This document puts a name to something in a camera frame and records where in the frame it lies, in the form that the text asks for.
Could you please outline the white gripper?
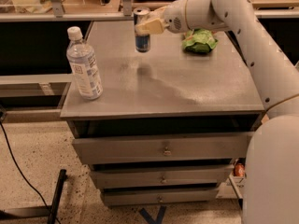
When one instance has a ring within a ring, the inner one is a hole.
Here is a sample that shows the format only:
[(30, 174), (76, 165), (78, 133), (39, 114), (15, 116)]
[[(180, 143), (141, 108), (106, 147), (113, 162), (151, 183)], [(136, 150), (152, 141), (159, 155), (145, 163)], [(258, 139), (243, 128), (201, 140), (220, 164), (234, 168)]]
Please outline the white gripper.
[(135, 26), (139, 35), (159, 35), (166, 28), (174, 34), (195, 29), (228, 30), (214, 11), (212, 0), (176, 0), (151, 11), (149, 16), (154, 19), (142, 20)]

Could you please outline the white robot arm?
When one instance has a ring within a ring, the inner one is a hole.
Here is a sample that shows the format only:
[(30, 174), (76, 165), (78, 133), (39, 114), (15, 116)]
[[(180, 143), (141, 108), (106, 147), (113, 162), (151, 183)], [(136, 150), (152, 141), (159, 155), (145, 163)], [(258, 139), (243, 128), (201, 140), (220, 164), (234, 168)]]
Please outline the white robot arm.
[(258, 21), (251, 0), (177, 0), (135, 28), (140, 35), (233, 32), (268, 117), (249, 142), (243, 224), (299, 224), (299, 72)]

